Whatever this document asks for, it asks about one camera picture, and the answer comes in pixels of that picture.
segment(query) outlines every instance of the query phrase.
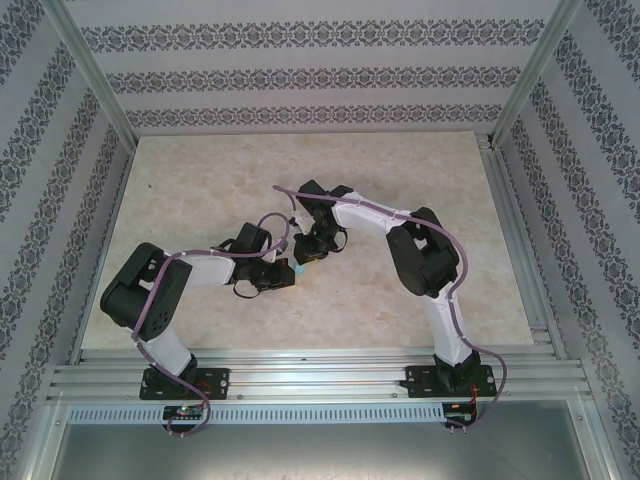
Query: wire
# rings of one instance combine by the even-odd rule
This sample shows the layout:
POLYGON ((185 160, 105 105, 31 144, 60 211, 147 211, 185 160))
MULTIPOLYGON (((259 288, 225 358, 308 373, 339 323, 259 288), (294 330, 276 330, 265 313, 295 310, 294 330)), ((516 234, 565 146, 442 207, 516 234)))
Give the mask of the wire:
POLYGON ((347 233, 347 230, 344 228, 341 228, 340 232, 342 232, 342 234, 344 235, 344 245, 342 245, 337 250, 331 250, 333 253, 340 253, 342 250, 345 249, 345 247, 347 246, 347 243, 349 243, 349 234, 347 233))
POLYGON ((268 253, 271 253, 273 251, 278 250, 278 248, 282 247, 286 243, 287 237, 289 236, 289 219, 287 217, 285 217, 283 214, 278 213, 278 212, 268 213, 267 215, 265 215, 263 217, 263 219, 267 218, 267 217, 280 217, 280 218, 282 218, 284 220, 284 222, 285 222, 285 232, 284 232, 284 235, 282 236, 282 238, 280 239, 280 241, 276 242, 275 245, 273 245, 270 248, 267 248, 266 250, 263 250, 262 252, 257 252, 257 253, 230 253, 230 252, 226 252, 224 250, 223 251, 219 251, 219 250, 210 249, 210 250, 185 250, 185 251, 182 251, 182 252, 177 252, 177 253, 174 253, 172 255, 169 255, 167 257, 167 259, 164 261, 164 263, 162 264, 162 266, 160 267, 160 270, 158 271, 158 275, 156 276, 155 281, 153 283, 153 287, 151 287, 151 291, 149 292, 149 295, 147 296, 147 301, 145 302, 144 306, 142 307, 142 311, 140 312, 140 315, 138 316, 138 321, 136 322, 135 327, 133 327, 133 331, 131 332, 131 339, 133 340, 133 342, 135 343, 136 347, 138 348, 138 351, 151 364, 151 366, 155 367, 156 370, 158 370, 163 375, 169 377, 174 382, 176 382, 176 383, 182 385, 183 387, 187 388, 188 390, 191 390, 192 392, 194 392, 196 395, 198 395, 202 399, 204 405, 207 407, 207 414, 205 416, 205 419, 202 421, 202 423, 196 425, 195 427, 193 427, 188 432, 174 432, 173 430, 171 430, 171 420, 169 420, 169 422, 167 423, 167 431, 169 432, 170 436, 179 436, 181 438, 182 437, 188 437, 188 436, 194 435, 195 433, 198 433, 200 430, 202 430, 209 423, 209 420, 211 420, 211 403, 209 402, 209 399, 207 398, 207 396, 202 391, 200 391, 199 389, 197 389, 196 387, 194 387, 190 383, 184 381, 178 375, 174 375, 169 370, 167 370, 162 365, 160 365, 158 362, 156 362, 156 360, 153 358, 153 355, 151 355, 147 351, 147 349, 144 348, 143 342, 140 341, 140 335, 139 335, 140 334, 140 330, 142 329, 142 325, 144 325, 144 321, 147 318, 147 315, 149 314, 149 309, 151 308, 151 304, 153 303, 153 299, 155 298, 156 294, 158 293, 158 288, 160 288, 160 284, 162 283, 162 278, 164 277, 164 275, 165 275, 165 273, 167 271, 167 268, 169 268, 169 264, 171 264, 172 261, 174 261, 175 259, 180 258, 180 257, 211 255, 213 257, 227 257, 227 258, 259 258, 259 257, 263 257, 264 255, 266 255, 268 253))
POLYGON ((476 384, 473 383, 471 384, 471 394, 472 394, 472 399, 471 402, 469 402, 470 404, 473 403, 473 413, 471 414, 471 416, 473 417, 476 413, 478 413, 478 387, 476 387, 476 384))
POLYGON ((217 247, 211 247, 211 248, 213 250, 226 251, 227 247, 229 245, 231 245, 233 242, 235 242, 235 240, 233 238, 228 238, 224 242, 222 242, 220 245, 218 245, 217 247))
POLYGON ((453 294, 455 293, 456 290, 458 290, 460 285, 462 285, 462 282, 464 282, 464 280, 467 278, 467 275, 469 273, 469 259, 467 257, 467 254, 464 248, 462 247, 462 244, 458 241, 458 239, 454 237, 449 231, 442 228, 440 225, 436 225, 435 223, 422 220, 421 218, 415 218, 415 217, 410 217, 408 215, 399 214, 394 210, 382 207, 380 205, 376 205, 375 203, 371 203, 363 199, 357 200, 357 199, 348 198, 348 197, 333 197, 330 195, 313 195, 311 193, 300 193, 300 192, 295 192, 293 190, 287 190, 286 188, 282 188, 278 185, 274 185, 273 189, 276 190, 277 192, 281 192, 287 195, 292 203, 295 203, 295 198, 298 197, 298 198, 308 198, 310 200, 320 200, 325 202, 341 202, 341 203, 349 203, 352 205, 362 205, 363 207, 370 208, 371 210, 388 215, 389 217, 398 218, 400 220, 404 220, 405 222, 417 223, 418 225, 424 225, 425 227, 435 230, 441 235, 444 235, 453 244, 453 246, 458 251, 458 254, 460 256, 460 263, 462 264, 462 272, 460 273, 460 276, 458 276, 458 278, 453 283, 453 285, 451 286, 451 288, 449 289, 446 295, 447 301, 449 302, 449 310, 451 311, 451 320, 453 321, 453 327, 455 328, 456 334, 458 335, 458 338, 462 343, 464 343, 467 347, 469 347, 472 350, 476 350, 479 353, 483 353, 485 355, 494 357, 496 360, 498 360, 498 362, 500 362, 500 366, 502 367, 502 379, 500 380, 500 386, 498 387, 498 390, 496 391, 496 395, 491 400, 491 403, 485 410, 482 417, 476 420, 468 428, 466 428, 461 423, 449 421, 450 423, 456 426, 464 427, 465 431, 467 429, 470 429, 471 427, 475 428, 475 426, 478 425, 478 423, 480 423, 487 417, 489 412, 493 409, 496 402, 502 395, 502 391, 504 390, 504 387, 507 381, 507 363, 504 361, 504 358, 502 358, 502 356, 500 356, 498 353, 492 352, 491 350, 487 350, 486 348, 478 347, 473 343, 471 343, 464 336, 464 332, 460 327, 460 322, 458 322, 458 316, 456 314, 456 309, 453 301, 453 294))
POLYGON ((258 295, 260 295, 260 293, 262 293, 262 292, 260 292, 260 290, 258 290, 258 293, 256 293, 253 297, 250 297, 250 296, 248 296, 248 295, 243 295, 243 294, 241 294, 241 293, 238 293, 238 290, 236 289, 236 287, 237 287, 237 286, 238 286, 238 282, 236 282, 236 283, 234 283, 234 284, 233 284, 233 293, 235 293, 237 297, 244 298, 245 300, 251 300, 251 299, 254 299, 254 298, 256 298, 258 295))
MULTIPOLYGON (((200 386, 200 385, 202 385, 204 388, 206 388, 206 389, 207 389, 207 390, 205 390, 205 391, 204 391, 204 394, 207 396, 207 398, 208 398, 209 400, 211 400, 211 391, 212 391, 211 385, 209 385, 209 384, 208 384, 207 382, 205 382, 204 380, 202 380, 202 381, 200 381, 200 382, 196 383, 196 387, 197 387, 197 386, 200 386)), ((200 404, 200 408, 204 408, 204 402, 202 402, 202 403, 200 404)))

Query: patterned wallpaper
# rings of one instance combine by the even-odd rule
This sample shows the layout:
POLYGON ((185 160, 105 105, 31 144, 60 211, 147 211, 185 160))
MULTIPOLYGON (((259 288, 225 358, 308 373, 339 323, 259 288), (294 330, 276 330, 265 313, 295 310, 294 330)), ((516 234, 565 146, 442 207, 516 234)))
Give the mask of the patterned wallpaper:
POLYGON ((556 4, 67 2, 139 135, 489 133, 556 4))
POLYGON ((0 479, 68 361, 129 152, 37 0, 0 0, 0 479))
POLYGON ((633 2, 582 4, 503 145, 623 478, 640 478, 639 19, 633 2))

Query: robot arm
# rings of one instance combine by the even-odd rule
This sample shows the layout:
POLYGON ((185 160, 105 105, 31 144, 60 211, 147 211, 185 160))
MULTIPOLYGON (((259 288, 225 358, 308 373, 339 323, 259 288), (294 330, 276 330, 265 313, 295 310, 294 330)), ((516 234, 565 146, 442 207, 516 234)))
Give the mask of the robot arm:
MULTIPOLYGON (((223 242, 228 253, 258 253, 271 245, 267 230, 245 223, 236 239, 223 242)), ((139 245, 100 299, 100 309, 121 327, 133 331, 169 254, 151 243, 139 245)), ((197 361, 170 325, 185 289, 200 285, 229 285, 247 280, 257 289, 274 290, 295 283, 295 272, 276 252, 256 258, 190 255, 173 260, 159 285, 138 336, 144 350, 169 373, 193 383, 197 361)))
MULTIPOLYGON (((304 227, 303 233, 295 236, 296 260, 304 264, 337 251, 334 239, 338 232, 345 230, 355 229, 373 236, 386 237, 400 281, 411 293, 422 297, 429 312, 435 341, 436 366, 441 381, 450 390, 464 385, 465 380, 480 364, 480 358, 478 352, 462 341, 451 316, 447 296, 457 278, 456 266, 459 263, 458 254, 451 242, 433 229, 381 213, 389 208, 371 202, 345 186, 326 192, 311 180, 300 188, 299 193, 341 197, 356 203, 298 197, 300 204, 313 218, 313 223, 309 227, 310 222, 305 221, 304 213, 297 213, 296 221, 304 227), (419 247, 416 241, 426 241, 426 245, 419 247)), ((415 212, 396 211, 396 214, 419 218, 440 226, 436 215, 428 208, 423 207, 415 212)), ((452 300, 456 319, 465 334, 455 292, 452 300)))

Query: metal panel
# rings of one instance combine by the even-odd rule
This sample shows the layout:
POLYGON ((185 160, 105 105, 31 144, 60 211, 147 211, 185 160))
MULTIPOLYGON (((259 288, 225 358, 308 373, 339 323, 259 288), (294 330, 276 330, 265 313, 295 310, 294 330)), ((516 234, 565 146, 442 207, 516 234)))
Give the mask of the metal panel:
POLYGON ((69 407, 67 406, 46 405, 43 408, 25 467, 19 478, 24 480, 49 480, 51 478, 68 418, 69 407))
POLYGON ((193 438, 161 427, 70 425, 55 479, 589 478, 563 402, 503 403, 482 427, 439 424, 217 425, 193 438))

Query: tile surface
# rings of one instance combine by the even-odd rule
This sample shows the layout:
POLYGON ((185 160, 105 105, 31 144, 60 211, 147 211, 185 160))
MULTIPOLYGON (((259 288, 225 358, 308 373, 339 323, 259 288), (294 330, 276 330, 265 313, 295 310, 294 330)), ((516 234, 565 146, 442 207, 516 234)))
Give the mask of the tile surface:
MULTIPOLYGON (((531 336, 482 161, 471 132, 146 137, 140 141, 83 348, 133 348, 99 296, 143 241, 207 248, 243 222, 290 213, 273 184, 344 184, 391 207, 432 208, 466 246, 460 290, 471 338, 530 344, 531 336)), ((274 236, 278 219, 266 227, 274 236)), ((253 300, 226 286, 183 294, 173 325, 196 348, 383 348, 433 345, 422 300, 396 277, 384 238, 350 232, 340 254, 306 266, 296 286, 253 300)))

